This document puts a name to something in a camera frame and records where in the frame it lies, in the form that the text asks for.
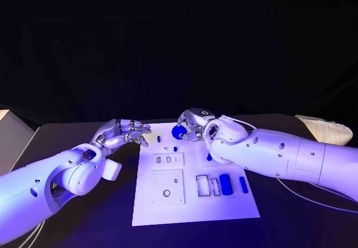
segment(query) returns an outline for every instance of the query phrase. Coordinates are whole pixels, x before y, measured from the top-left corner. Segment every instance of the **table surface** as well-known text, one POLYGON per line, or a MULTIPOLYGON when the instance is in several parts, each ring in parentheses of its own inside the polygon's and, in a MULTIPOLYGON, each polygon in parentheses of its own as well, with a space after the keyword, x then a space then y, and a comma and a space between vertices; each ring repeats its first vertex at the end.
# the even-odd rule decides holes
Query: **table surface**
MULTIPOLYGON (((312 139, 299 119, 282 114, 234 116, 256 127, 312 139)), ((148 120, 146 123, 175 122, 148 120)), ((15 169, 87 143, 103 122, 44 125, 15 169)), ((260 218, 132 227, 140 148, 126 144, 109 158, 123 164, 47 220, 32 247, 358 247, 358 214, 298 197, 278 179, 247 171, 260 218)), ((305 182, 285 181, 308 198, 347 209, 357 205, 305 182)), ((19 247, 24 235, 3 247, 19 247)))

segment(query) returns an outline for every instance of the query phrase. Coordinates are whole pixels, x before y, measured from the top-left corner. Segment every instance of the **black backdrop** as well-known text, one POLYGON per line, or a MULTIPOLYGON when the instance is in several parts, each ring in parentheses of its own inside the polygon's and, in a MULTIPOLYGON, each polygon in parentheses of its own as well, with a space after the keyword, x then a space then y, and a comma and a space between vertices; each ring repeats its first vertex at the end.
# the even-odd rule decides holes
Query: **black backdrop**
POLYGON ((358 8, 348 1, 9 1, 2 108, 47 122, 308 114, 356 128, 358 8))

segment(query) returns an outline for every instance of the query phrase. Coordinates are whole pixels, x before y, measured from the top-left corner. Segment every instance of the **robotic arm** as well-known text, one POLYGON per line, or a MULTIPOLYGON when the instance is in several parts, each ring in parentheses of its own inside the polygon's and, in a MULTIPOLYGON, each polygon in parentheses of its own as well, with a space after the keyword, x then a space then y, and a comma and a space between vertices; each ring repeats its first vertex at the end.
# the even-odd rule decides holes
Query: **robotic arm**
POLYGON ((143 133, 151 133, 148 124, 113 119, 88 144, 0 176, 0 246, 32 230, 76 196, 87 194, 101 177, 116 180, 122 164, 106 157, 129 142, 146 147, 143 133))
POLYGON ((213 158, 223 164, 236 163, 269 177, 306 181, 331 188, 358 200, 358 149, 321 143, 292 134, 257 129, 249 123, 204 109, 182 113, 175 129, 191 133, 177 138, 204 138, 213 158))

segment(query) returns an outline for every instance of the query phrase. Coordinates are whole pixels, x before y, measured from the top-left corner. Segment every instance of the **white cable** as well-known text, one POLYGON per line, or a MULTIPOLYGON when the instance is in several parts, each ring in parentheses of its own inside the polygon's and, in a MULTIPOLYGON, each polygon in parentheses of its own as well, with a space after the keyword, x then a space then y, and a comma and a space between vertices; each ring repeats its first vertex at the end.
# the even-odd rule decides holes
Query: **white cable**
POLYGON ((22 248, 26 244, 26 242, 29 241, 29 239, 32 238, 34 234, 37 233, 38 229, 39 229, 39 226, 41 226, 42 223, 38 224, 32 234, 29 235, 28 239, 25 240, 25 242, 21 244, 19 248, 22 248))
POLYGON ((234 121, 237 121, 237 122, 240 122, 240 123, 244 123, 244 124, 247 124, 255 130, 257 130, 257 127, 255 126, 255 125, 252 125, 252 124, 249 124, 247 122, 244 122, 244 121, 242 121, 242 120, 237 120, 237 119, 234 119, 234 118, 231 118, 234 121))
POLYGON ((345 211, 345 212, 350 212, 350 213, 358 213, 358 211, 353 211, 353 210, 348 210, 348 209, 343 209, 343 208, 337 208, 337 207, 334 207, 334 206, 330 206, 330 205, 325 205, 324 203, 319 203, 319 202, 317 202, 317 201, 314 201, 314 200, 311 200, 309 198, 306 198, 305 196, 302 196, 301 194, 298 194, 288 186, 286 186, 286 184, 282 182, 282 180, 278 178, 278 180, 279 180, 279 182, 282 183, 282 185, 301 197, 301 198, 304 198, 305 200, 308 200, 308 201, 311 201, 311 202, 314 202, 314 203, 317 203, 317 204, 319 204, 319 205, 322 205, 322 206, 325 206, 325 207, 328 207, 328 208, 332 208, 332 209, 337 209, 337 210, 341 210, 341 211, 345 211))
POLYGON ((44 223, 42 223, 42 226, 41 226, 41 228, 39 228, 39 232, 38 232, 38 234, 37 234, 37 236, 35 236, 35 239, 34 239, 34 241, 32 241, 32 243, 31 243, 31 245, 29 245, 28 248, 32 247, 32 244, 34 244, 34 242, 35 242, 35 240, 37 240, 37 238, 38 238, 38 236, 39 236, 41 230, 42 230, 42 228, 44 228, 44 224, 45 224, 45 221, 44 221, 44 223))
POLYGON ((338 196, 347 198, 347 199, 351 200, 353 202, 357 202, 357 203, 358 203, 358 201, 357 201, 356 199, 353 199, 350 196, 347 196, 347 195, 344 195, 344 194, 335 192, 334 190, 331 190, 331 189, 328 189, 328 188, 325 188, 325 187, 322 187, 322 186, 314 184, 312 182, 309 182, 309 184, 314 185, 314 186, 317 186, 317 187, 321 188, 322 190, 325 190, 325 191, 334 193, 335 195, 338 195, 338 196))

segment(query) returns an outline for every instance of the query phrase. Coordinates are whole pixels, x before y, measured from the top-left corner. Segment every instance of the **circular hole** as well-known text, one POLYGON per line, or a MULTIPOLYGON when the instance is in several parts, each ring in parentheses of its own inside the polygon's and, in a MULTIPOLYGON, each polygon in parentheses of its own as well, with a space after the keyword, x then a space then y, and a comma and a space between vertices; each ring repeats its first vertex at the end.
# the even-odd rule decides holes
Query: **circular hole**
POLYGON ((38 190, 37 190, 37 188, 31 188, 31 193, 32 193, 32 195, 34 195, 35 197, 38 197, 38 190))
POLYGON ((171 195, 171 191, 165 190, 164 195, 165 195, 165 197, 168 197, 171 195))

